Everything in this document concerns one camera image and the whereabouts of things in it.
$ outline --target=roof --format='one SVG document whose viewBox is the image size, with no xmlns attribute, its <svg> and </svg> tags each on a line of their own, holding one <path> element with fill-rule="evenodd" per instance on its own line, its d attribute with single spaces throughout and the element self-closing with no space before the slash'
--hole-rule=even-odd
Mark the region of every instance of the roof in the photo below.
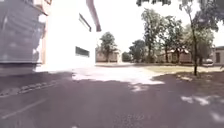
<svg viewBox="0 0 224 128">
<path fill-rule="evenodd" d="M 101 25 L 100 25 L 99 18 L 98 18 L 96 8 L 95 8 L 95 5 L 94 5 L 94 0 L 86 0 L 86 4 L 89 8 L 91 16 L 93 17 L 94 23 L 96 25 L 96 31 L 100 32 L 101 31 Z"/>
<path fill-rule="evenodd" d="M 224 50 L 224 46 L 218 46 L 214 48 L 215 50 Z"/>
</svg>

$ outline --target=road marking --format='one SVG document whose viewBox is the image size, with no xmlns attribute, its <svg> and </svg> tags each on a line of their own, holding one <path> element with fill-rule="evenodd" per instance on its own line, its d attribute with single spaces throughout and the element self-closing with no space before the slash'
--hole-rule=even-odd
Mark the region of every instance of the road marking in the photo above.
<svg viewBox="0 0 224 128">
<path fill-rule="evenodd" d="M 24 107 L 22 109 L 19 109 L 19 110 L 15 111 L 15 112 L 9 113 L 9 114 L 7 114 L 5 116 L 2 116 L 2 119 L 7 119 L 9 117 L 15 116 L 15 115 L 20 114 L 22 112 L 25 112 L 25 111 L 27 111 L 27 110 L 29 110 L 29 109 L 31 109 L 31 108 L 39 105 L 39 104 L 42 104 L 45 101 L 46 101 L 46 99 L 42 99 L 42 100 L 39 100 L 39 101 L 37 101 L 35 103 L 32 103 L 30 105 L 27 105 L 26 107 Z"/>
</svg>

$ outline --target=tree trunk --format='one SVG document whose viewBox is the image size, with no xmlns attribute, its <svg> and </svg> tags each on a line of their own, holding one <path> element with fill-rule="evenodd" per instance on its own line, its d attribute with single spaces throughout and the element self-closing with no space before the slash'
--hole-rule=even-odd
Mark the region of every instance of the tree trunk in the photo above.
<svg viewBox="0 0 224 128">
<path fill-rule="evenodd" d="M 192 25 L 192 34 L 193 34 L 193 40 L 194 40 L 194 75 L 198 75 L 198 49 L 197 49 L 197 38 L 195 36 L 194 27 Z"/>
<path fill-rule="evenodd" d="M 194 42 L 194 75 L 197 76 L 198 75 L 198 58 L 197 58 L 197 53 L 198 53 L 198 48 L 197 48 L 197 38 L 195 36 L 195 29 L 194 29 L 194 24 L 193 24 L 193 20 L 191 17 L 191 14 L 188 13 L 189 18 L 190 18 L 190 23 L 191 23 L 191 30 L 192 30 L 192 35 L 193 35 L 193 42 Z"/>
<path fill-rule="evenodd" d="M 106 61 L 107 61 L 107 63 L 110 63 L 110 54 L 109 53 L 107 53 L 107 55 L 106 55 Z"/>
<path fill-rule="evenodd" d="M 199 57 L 199 65 L 202 66 L 202 64 L 203 64 L 203 58 L 200 56 Z"/>
<path fill-rule="evenodd" d="M 152 47 L 151 47 L 150 42 L 148 43 L 148 48 L 149 48 L 149 50 L 148 50 L 148 63 L 151 63 L 151 49 L 152 49 Z"/>
<path fill-rule="evenodd" d="M 180 52 L 178 49 L 176 49 L 176 54 L 177 54 L 177 63 L 180 63 Z"/>
<path fill-rule="evenodd" d="M 166 63 L 169 63 L 167 45 L 165 45 L 165 56 L 166 56 Z"/>
</svg>

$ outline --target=distant building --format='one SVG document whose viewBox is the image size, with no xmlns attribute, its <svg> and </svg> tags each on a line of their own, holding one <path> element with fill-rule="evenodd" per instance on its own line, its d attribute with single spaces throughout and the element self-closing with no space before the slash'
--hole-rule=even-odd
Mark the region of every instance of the distant building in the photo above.
<svg viewBox="0 0 224 128">
<path fill-rule="evenodd" d="M 166 62 L 166 54 L 164 51 L 157 55 L 156 62 L 163 62 L 163 63 Z M 172 62 L 177 62 L 177 54 L 174 50 L 168 51 L 168 63 Z M 180 51 L 179 62 L 192 63 L 191 53 L 188 50 Z"/>
<path fill-rule="evenodd" d="M 213 48 L 212 60 L 214 65 L 224 65 L 224 46 Z"/>
<path fill-rule="evenodd" d="M 107 58 L 102 52 L 96 52 L 96 62 L 107 62 Z M 122 62 L 121 51 L 117 50 L 109 55 L 109 62 Z"/>
</svg>

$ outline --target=sunlight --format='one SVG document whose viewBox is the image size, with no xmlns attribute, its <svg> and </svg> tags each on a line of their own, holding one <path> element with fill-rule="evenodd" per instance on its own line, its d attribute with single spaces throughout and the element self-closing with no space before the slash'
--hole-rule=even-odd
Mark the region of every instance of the sunlight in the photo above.
<svg viewBox="0 0 224 128">
<path fill-rule="evenodd" d="M 213 120 L 217 123 L 224 123 L 224 115 L 220 115 L 216 112 L 211 112 Z"/>
<path fill-rule="evenodd" d="M 190 103 L 190 104 L 193 103 L 193 98 L 191 98 L 191 97 L 181 96 L 181 99 L 183 101 L 186 101 L 186 102 Z"/>
<path fill-rule="evenodd" d="M 164 84 L 162 81 L 152 80 L 153 75 L 149 75 L 145 70 L 138 68 L 100 68 L 100 70 L 87 70 L 86 72 L 76 70 L 72 76 L 73 80 L 91 81 L 119 81 L 128 83 L 132 92 L 146 91 L 150 86 Z"/>
<path fill-rule="evenodd" d="M 132 88 L 132 92 L 141 92 L 141 91 L 146 91 L 148 90 L 149 86 L 138 86 L 138 85 L 135 85 L 135 86 L 129 86 L 130 88 Z"/>
<path fill-rule="evenodd" d="M 201 106 L 206 106 L 209 105 L 211 103 L 212 100 L 220 98 L 217 95 L 213 95 L 213 96 L 204 96 L 204 97 L 199 97 L 199 96 L 181 96 L 181 100 L 186 101 L 190 104 L 197 102 L 199 103 Z"/>
</svg>

